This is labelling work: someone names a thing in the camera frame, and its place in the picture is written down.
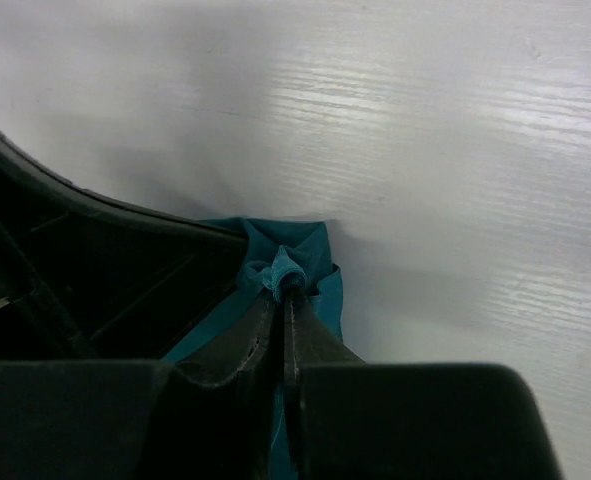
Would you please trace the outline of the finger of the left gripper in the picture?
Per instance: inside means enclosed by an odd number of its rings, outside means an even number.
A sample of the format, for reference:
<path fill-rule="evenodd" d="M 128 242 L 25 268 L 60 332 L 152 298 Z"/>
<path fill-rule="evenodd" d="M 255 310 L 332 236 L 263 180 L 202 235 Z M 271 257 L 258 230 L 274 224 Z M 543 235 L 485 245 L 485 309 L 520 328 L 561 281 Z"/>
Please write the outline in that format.
<path fill-rule="evenodd" d="M 162 358 L 233 290 L 247 244 L 80 188 L 0 131 L 0 360 Z"/>

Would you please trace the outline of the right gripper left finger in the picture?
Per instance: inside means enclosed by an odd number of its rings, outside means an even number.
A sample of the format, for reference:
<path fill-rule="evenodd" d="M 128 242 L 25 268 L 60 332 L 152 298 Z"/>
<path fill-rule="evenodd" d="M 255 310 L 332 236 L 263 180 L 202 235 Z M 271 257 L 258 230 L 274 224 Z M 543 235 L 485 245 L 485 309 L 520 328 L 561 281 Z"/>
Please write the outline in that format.
<path fill-rule="evenodd" d="M 263 290 L 232 327 L 177 364 L 195 385 L 219 390 L 241 384 L 252 388 L 274 376 L 271 347 L 276 302 Z"/>

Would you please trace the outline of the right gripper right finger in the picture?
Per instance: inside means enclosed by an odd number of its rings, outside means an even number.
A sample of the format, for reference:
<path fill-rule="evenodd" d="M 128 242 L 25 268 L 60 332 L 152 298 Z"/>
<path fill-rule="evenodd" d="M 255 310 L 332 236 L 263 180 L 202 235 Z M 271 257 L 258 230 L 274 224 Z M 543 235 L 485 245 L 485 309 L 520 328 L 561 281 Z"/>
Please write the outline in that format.
<path fill-rule="evenodd" d="M 319 318 L 301 289 L 286 295 L 283 317 L 286 390 L 300 390 L 322 380 L 337 382 L 367 367 Z"/>

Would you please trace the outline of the teal cloth napkin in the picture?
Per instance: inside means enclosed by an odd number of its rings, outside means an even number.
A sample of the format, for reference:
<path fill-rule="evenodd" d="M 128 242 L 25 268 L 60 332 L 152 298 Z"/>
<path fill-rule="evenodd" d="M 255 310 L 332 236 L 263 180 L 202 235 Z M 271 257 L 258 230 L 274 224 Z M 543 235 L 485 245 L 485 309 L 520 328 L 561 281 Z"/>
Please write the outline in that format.
<path fill-rule="evenodd" d="M 343 342 L 342 277 L 332 261 L 324 223 L 226 219 L 222 224 L 244 230 L 249 239 L 236 290 L 173 346 L 166 360 L 179 362 L 224 333 L 241 319 L 263 289 L 283 307 L 286 295 L 301 289 L 315 313 Z M 286 390 L 283 382 L 276 391 L 267 463 L 271 479 L 296 479 L 304 471 L 308 458 L 304 451 L 308 437 L 305 422 L 311 407 L 318 403 L 307 400 L 306 393 L 306 386 Z"/>

